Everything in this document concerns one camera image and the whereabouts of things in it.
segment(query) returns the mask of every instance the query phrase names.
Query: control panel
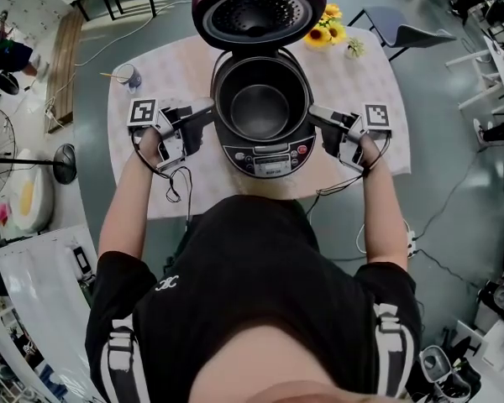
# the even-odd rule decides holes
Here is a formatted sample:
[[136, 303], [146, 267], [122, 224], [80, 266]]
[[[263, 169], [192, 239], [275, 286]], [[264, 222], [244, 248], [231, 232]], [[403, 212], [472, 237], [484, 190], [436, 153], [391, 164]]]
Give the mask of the control panel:
[[312, 153], [315, 135], [289, 144], [255, 147], [223, 146], [230, 162], [249, 176], [261, 179], [287, 176]]

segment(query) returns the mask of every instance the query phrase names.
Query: blue chair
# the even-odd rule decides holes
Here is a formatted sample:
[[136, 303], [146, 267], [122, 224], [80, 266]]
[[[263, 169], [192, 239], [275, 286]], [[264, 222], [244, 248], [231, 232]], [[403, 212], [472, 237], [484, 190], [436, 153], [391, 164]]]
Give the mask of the blue chair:
[[402, 48], [389, 61], [394, 60], [409, 48], [429, 48], [436, 44], [457, 40], [455, 36], [442, 29], [437, 31], [437, 33], [430, 33], [412, 27], [407, 24], [405, 16], [399, 10], [381, 6], [362, 9], [348, 26], [353, 25], [364, 14], [371, 21], [372, 26], [370, 31], [373, 29], [377, 30], [377, 33], [381, 37], [381, 46]]

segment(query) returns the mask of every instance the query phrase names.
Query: white strap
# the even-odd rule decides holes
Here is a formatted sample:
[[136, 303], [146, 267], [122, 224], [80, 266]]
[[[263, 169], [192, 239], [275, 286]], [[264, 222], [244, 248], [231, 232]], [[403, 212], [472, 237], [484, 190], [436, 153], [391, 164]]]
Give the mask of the white strap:
[[104, 347], [102, 347], [101, 378], [104, 389], [107, 391], [110, 403], [119, 403], [116, 390], [114, 389], [114, 385], [110, 379], [110, 371], [108, 370], [108, 343], [105, 343]]
[[405, 352], [405, 367], [403, 368], [403, 375], [400, 380], [400, 386], [397, 389], [396, 398], [400, 397], [405, 388], [405, 385], [407, 384], [407, 381], [409, 380], [409, 374], [411, 374], [412, 369], [412, 360], [414, 359], [414, 341], [412, 340], [412, 334], [405, 326], [402, 326], [402, 330], [405, 333], [407, 350]]
[[126, 327], [130, 330], [130, 333], [123, 332], [123, 330], [112, 331], [110, 333], [109, 342], [106, 343], [102, 349], [101, 376], [102, 383], [108, 394], [108, 399], [111, 403], [128, 403], [127, 401], [119, 401], [110, 372], [119, 370], [128, 372], [132, 364], [132, 375], [136, 386], [136, 393], [138, 394], [138, 401], [139, 403], [150, 403], [150, 395], [145, 382], [144, 365], [142, 364], [140, 347], [134, 337], [133, 317], [129, 315], [123, 320], [113, 320], [112, 324], [114, 330]]
[[402, 334], [405, 337], [406, 351], [405, 363], [402, 377], [397, 388], [395, 397], [398, 397], [405, 387], [412, 368], [414, 357], [414, 341], [408, 329], [399, 323], [397, 306], [381, 304], [374, 305], [377, 315], [377, 326], [375, 327], [375, 340], [377, 341], [377, 351], [379, 353], [379, 379], [377, 381], [377, 395], [387, 396], [388, 382], [390, 378], [391, 353], [403, 351]]

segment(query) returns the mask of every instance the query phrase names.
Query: wooden board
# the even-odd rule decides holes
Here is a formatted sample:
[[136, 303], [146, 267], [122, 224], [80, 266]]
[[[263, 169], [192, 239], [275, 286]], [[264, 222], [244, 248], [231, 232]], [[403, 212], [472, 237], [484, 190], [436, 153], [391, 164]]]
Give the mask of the wooden board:
[[[73, 121], [73, 87], [75, 82], [71, 78], [75, 73], [75, 54], [83, 23], [84, 18], [78, 8], [75, 8], [61, 20], [50, 62], [47, 101], [52, 97], [55, 98], [55, 117], [62, 125]], [[61, 128], [56, 121], [51, 121], [49, 125], [49, 121], [45, 117], [45, 130], [47, 127], [48, 133], [53, 133]]]

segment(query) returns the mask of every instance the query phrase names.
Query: fan base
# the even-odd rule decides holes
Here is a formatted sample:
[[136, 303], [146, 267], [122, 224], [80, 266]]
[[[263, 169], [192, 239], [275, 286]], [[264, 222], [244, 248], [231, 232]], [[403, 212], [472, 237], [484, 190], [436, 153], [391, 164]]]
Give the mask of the fan base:
[[75, 147], [72, 144], [61, 145], [54, 155], [52, 170], [58, 183], [69, 185], [76, 178]]

